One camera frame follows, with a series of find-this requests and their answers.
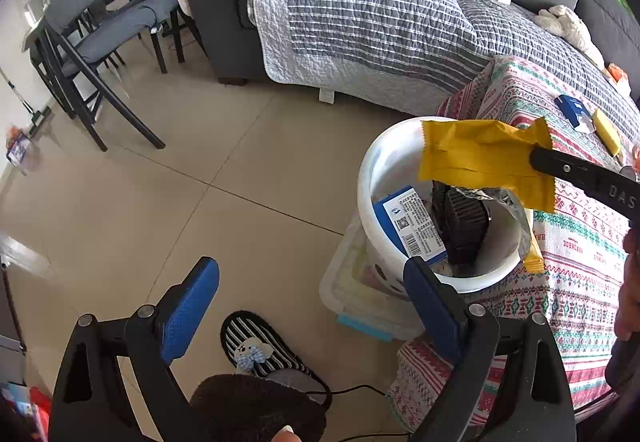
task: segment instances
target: tile floor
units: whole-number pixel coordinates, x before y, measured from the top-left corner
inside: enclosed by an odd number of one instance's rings
[[[332,389],[386,388],[399,344],[338,325],[318,286],[355,209],[367,147],[406,116],[349,96],[329,106],[297,86],[222,86],[197,44],[177,64],[171,39],[162,76],[149,43],[121,48],[128,67],[116,90],[167,147],[156,150],[105,106],[97,130],[109,151],[101,153],[77,120],[56,111],[36,142],[38,163],[26,176],[14,171],[0,193],[0,233],[46,259],[8,269],[28,379],[53,389],[81,313],[129,316],[209,255],[220,264],[220,289],[172,365],[186,396],[232,370],[218,332],[241,308],[276,327]],[[122,371],[144,433],[159,440],[128,360]],[[324,440],[381,429],[401,427],[384,398],[363,390],[336,398]]]

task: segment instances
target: gray striped blanket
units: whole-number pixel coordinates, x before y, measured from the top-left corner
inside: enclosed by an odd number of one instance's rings
[[[416,115],[433,114],[496,55],[548,70],[638,139],[631,98],[532,13],[493,0],[253,0],[271,79],[328,88]]]

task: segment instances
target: person's hand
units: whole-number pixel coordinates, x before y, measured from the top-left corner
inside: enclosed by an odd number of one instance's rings
[[[271,439],[271,442],[302,442],[298,435],[293,433],[290,426],[285,426],[276,433],[276,436]]]
[[[631,229],[622,242],[628,257],[626,257],[625,261],[625,282],[620,287],[620,293],[618,294],[620,308],[618,308],[618,313],[616,314],[614,332],[616,337],[623,341],[628,341],[633,332],[640,332],[639,237],[638,230]]]

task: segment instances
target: qr code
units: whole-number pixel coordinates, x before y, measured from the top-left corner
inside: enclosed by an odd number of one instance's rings
[[[399,218],[396,220],[396,225],[398,226],[398,229],[404,229],[409,225],[409,220],[407,220],[406,217]]]

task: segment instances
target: red and green patterned fabric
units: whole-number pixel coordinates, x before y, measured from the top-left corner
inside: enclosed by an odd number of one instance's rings
[[[589,100],[543,68],[522,58],[497,56],[442,104],[439,115],[498,119],[518,128],[544,115],[554,149],[618,171],[623,164],[609,155],[597,135],[576,132],[559,111],[554,99],[563,93],[594,111]],[[630,164],[631,144],[622,139],[624,164]],[[604,371],[615,341],[613,323],[626,257],[622,239],[628,220],[558,179],[555,208],[553,214],[534,211],[533,232],[545,262],[543,273],[531,275],[520,264],[495,285],[464,298],[482,303],[497,316],[526,318],[535,311],[546,316],[564,362],[576,418],[581,420],[614,398],[610,394],[607,400],[584,407],[609,390]],[[399,419],[415,429],[441,392],[451,365],[424,338],[405,343],[398,361],[390,396]],[[486,422],[504,364],[504,358],[494,359],[471,424]]]

